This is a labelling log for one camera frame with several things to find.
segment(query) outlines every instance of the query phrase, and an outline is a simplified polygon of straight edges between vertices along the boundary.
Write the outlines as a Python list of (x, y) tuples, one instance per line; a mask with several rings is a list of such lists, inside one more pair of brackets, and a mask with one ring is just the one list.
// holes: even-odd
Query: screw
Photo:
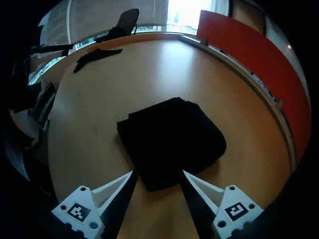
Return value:
[(96, 229), (96, 228), (98, 228), (98, 224), (96, 222), (91, 222), (90, 223), (90, 228)]

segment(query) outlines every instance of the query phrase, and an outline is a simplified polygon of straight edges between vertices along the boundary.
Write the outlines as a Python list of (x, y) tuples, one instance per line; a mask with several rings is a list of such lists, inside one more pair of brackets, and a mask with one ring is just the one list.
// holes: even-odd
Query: red partition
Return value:
[(267, 38), (251, 27), (213, 12), (201, 11), (197, 38), (223, 50), (252, 71), (275, 98), (289, 123), (300, 161), (311, 134), (311, 110), (301, 81), (290, 62)]

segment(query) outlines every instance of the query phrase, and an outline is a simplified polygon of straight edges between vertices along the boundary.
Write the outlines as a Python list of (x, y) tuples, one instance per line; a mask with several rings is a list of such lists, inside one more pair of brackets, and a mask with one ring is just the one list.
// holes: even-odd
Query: black chair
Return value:
[(138, 8), (133, 8), (123, 12), (120, 16), (120, 19), (118, 20), (117, 25), (114, 28), (112, 28), (106, 36), (96, 38), (95, 41), (101, 43), (115, 38), (129, 36), (131, 35), (134, 27), (136, 27), (136, 32), (136, 22), (139, 14), (140, 10)]
[(55, 95), (56, 89), (53, 84), (50, 83), (40, 94), (33, 110), (29, 111), (29, 114), (33, 116), (42, 128), (45, 126), (48, 115), (52, 109)]

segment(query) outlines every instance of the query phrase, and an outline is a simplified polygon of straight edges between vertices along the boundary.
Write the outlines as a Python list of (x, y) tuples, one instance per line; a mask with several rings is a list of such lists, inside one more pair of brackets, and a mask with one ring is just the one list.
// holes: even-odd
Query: black folded cloth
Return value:
[(91, 61), (96, 61), (105, 57), (109, 57), (111, 55), (115, 55), (118, 53), (121, 53), (123, 49), (117, 49), (117, 50), (101, 50), (96, 49), (95, 51), (92, 51), (84, 56), (81, 56), (80, 59), (77, 61), (77, 66), (75, 67), (73, 73), (78, 72), (81, 70), (87, 63)]
[(148, 191), (178, 183), (178, 171), (196, 174), (226, 150), (223, 134), (200, 107), (172, 98), (117, 123), (120, 138)]

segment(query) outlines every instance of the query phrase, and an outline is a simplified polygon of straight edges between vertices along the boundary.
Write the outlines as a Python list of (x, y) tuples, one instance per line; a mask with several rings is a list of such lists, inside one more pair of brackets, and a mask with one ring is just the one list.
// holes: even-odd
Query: wall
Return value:
[(264, 33), (264, 14), (248, 3), (245, 3), (242, 0), (232, 0), (232, 17), (251, 28), (254, 28), (261, 34)]
[(310, 103), (307, 82), (298, 57), (293, 48), (288, 48), (289, 41), (285, 37), (284, 33), (280, 30), (280, 28), (269, 17), (266, 17), (266, 37), (282, 52), (282, 54), (284, 54), (292, 67), (295, 69), (305, 89), (308, 102)]

